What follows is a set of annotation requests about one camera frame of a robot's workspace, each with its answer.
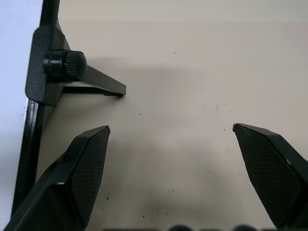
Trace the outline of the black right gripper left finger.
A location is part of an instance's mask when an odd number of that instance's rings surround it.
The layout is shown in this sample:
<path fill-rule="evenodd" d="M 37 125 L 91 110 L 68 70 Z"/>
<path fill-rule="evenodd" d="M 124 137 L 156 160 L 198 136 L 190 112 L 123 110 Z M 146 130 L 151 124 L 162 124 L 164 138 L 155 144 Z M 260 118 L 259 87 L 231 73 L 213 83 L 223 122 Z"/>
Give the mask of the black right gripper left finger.
<path fill-rule="evenodd" d="M 109 126 L 76 136 L 3 231 L 85 231 L 102 181 Z"/>

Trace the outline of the black knurled clamp knob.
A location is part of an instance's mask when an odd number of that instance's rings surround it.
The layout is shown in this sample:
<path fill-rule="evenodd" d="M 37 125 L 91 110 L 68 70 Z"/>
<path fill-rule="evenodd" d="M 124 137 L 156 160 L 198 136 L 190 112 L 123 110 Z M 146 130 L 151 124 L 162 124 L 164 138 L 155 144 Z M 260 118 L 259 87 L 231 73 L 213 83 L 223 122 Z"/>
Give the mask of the black knurled clamp knob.
<path fill-rule="evenodd" d="M 44 73 L 53 83 L 73 83 L 83 80 L 87 71 L 83 52 L 50 50 L 43 59 Z"/>

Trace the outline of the black whiteboard stand foot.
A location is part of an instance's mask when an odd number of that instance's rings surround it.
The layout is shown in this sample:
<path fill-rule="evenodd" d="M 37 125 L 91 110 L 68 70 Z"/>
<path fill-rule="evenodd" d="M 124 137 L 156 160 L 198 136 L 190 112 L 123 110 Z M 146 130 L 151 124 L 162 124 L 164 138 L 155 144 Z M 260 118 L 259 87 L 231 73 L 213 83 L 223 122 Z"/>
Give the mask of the black whiteboard stand foot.
<path fill-rule="evenodd" d="M 26 96 L 56 106 L 61 94 L 126 95 L 126 85 L 91 67 L 83 52 L 65 47 L 66 38 L 55 25 L 38 27 L 32 39 Z"/>

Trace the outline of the black metal stand frame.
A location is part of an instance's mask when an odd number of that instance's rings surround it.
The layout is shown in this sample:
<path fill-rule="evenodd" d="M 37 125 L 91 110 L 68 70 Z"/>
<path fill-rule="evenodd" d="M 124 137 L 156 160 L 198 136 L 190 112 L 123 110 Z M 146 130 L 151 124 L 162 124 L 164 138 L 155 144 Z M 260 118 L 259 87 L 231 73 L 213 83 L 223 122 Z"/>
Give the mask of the black metal stand frame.
<path fill-rule="evenodd" d="M 52 109 L 26 95 L 35 30 L 58 22 L 60 0 L 0 0 L 0 229 L 36 181 L 42 130 Z"/>

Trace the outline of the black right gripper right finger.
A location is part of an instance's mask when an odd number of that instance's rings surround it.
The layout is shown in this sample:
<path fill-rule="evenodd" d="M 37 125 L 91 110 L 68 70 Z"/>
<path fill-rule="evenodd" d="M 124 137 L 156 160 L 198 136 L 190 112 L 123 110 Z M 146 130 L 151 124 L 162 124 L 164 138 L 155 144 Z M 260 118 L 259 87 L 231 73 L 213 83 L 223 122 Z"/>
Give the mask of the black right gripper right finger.
<path fill-rule="evenodd" d="M 277 229 L 308 231 L 308 161 L 281 135 L 235 123 L 249 179 Z"/>

